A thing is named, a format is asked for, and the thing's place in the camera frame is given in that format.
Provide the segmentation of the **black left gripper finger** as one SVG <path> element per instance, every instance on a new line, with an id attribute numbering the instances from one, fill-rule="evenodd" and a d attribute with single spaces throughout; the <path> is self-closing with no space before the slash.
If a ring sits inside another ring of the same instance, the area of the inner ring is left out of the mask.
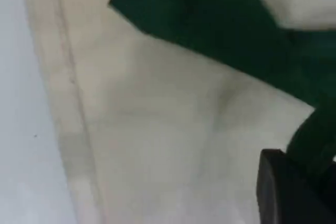
<path id="1" fill-rule="evenodd" d="M 260 153 L 260 223 L 335 223 L 335 162 L 314 185 L 281 150 Z"/>

